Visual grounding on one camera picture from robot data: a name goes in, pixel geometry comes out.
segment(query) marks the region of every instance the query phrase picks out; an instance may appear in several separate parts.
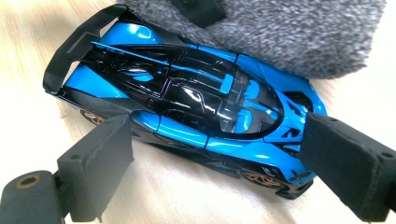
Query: blue toy car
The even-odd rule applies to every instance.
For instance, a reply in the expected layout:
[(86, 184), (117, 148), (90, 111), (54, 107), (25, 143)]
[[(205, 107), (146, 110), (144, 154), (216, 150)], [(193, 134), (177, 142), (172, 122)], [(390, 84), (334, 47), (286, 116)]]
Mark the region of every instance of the blue toy car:
[(134, 139), (285, 198), (313, 183), (315, 174), (296, 155), (306, 114), (326, 110), (306, 79), (191, 43), (124, 5), (77, 28), (49, 63), (44, 88), (94, 123), (128, 113)]

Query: die-cast car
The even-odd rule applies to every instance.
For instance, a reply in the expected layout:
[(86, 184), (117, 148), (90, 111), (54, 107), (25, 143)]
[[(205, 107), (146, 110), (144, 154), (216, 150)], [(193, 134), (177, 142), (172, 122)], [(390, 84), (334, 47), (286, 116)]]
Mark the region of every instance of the die-cast car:
[(77, 28), (49, 63), (44, 88), (94, 123), (128, 113), (134, 139), (285, 198), (315, 177), (296, 155), (306, 114), (326, 110), (306, 79), (191, 43), (123, 5)]

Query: car wheel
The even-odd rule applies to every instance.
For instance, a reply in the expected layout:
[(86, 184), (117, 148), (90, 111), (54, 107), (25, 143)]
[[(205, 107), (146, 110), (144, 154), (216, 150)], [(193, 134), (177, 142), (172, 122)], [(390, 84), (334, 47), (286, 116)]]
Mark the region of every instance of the car wheel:
[(102, 117), (95, 115), (89, 111), (80, 110), (79, 112), (81, 113), (82, 117), (84, 117), (84, 119), (87, 119), (90, 123), (94, 125), (99, 125), (104, 121)]
[(246, 180), (249, 182), (252, 182), (254, 184), (264, 186), (267, 188), (271, 189), (283, 189), (285, 188), (285, 185), (280, 183), (277, 180), (274, 180), (273, 178), (266, 176), (266, 175), (260, 175), (257, 173), (252, 173), (252, 172), (247, 172), (247, 171), (241, 171), (241, 176), (244, 177)]

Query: bronze wheel rim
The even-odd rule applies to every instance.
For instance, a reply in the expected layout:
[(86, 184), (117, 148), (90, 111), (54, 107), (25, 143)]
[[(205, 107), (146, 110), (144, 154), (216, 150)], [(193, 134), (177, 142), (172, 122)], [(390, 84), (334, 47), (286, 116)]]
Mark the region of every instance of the bronze wheel rim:
[(88, 111), (84, 112), (84, 117), (87, 118), (90, 122), (92, 122), (93, 124), (96, 124), (96, 125), (99, 125), (99, 124), (101, 124), (104, 121), (101, 117), (99, 117), (99, 116), (97, 116), (97, 115), (95, 115), (95, 114), (93, 114), (91, 112), (88, 112)]
[(251, 182), (263, 185), (265, 187), (276, 188), (280, 187), (281, 183), (277, 182), (271, 177), (265, 175), (258, 175), (254, 173), (245, 173), (245, 178)]

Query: windshield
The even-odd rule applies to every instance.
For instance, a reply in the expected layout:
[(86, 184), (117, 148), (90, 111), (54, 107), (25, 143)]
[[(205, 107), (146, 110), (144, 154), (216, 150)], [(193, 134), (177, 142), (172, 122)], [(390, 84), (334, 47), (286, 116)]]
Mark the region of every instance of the windshield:
[(283, 119), (283, 107), (269, 86), (249, 77), (239, 68), (217, 117), (222, 132), (263, 136)]

